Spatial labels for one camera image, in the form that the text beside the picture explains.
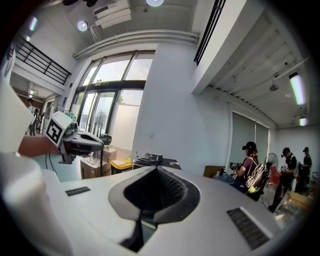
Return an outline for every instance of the trash bin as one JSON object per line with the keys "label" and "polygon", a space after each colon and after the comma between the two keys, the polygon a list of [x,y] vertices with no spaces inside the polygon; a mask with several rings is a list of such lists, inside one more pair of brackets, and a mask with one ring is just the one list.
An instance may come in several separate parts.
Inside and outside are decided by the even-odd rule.
{"label": "trash bin", "polygon": [[131,157],[124,159],[112,160],[111,164],[111,174],[120,174],[132,169]]}

